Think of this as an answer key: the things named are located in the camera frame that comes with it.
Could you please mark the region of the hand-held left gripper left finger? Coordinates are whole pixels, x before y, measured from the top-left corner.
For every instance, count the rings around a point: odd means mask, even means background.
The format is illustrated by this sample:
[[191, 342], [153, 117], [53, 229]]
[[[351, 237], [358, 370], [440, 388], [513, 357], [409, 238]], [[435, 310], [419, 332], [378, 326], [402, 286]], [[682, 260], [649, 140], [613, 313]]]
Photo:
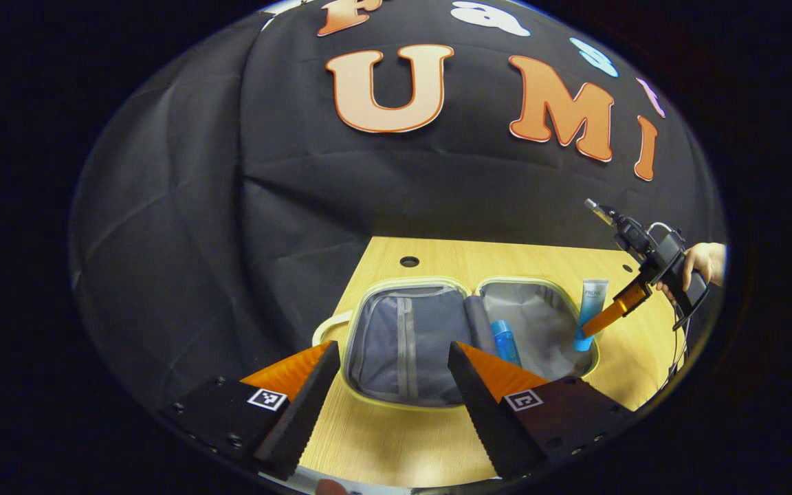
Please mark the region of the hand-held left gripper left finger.
[[224, 463], [286, 481], [298, 469], [340, 366], [338, 342], [321, 342], [242, 379], [204, 380], [158, 414]]

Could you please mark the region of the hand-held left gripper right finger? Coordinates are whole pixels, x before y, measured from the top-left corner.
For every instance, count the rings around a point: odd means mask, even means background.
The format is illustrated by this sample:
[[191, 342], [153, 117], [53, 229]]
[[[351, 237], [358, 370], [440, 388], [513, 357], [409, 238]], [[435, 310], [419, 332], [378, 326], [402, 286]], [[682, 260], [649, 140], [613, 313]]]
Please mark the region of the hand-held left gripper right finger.
[[547, 380], [464, 342], [448, 369], [501, 479], [542, 475], [593, 453], [634, 413], [578, 376]]

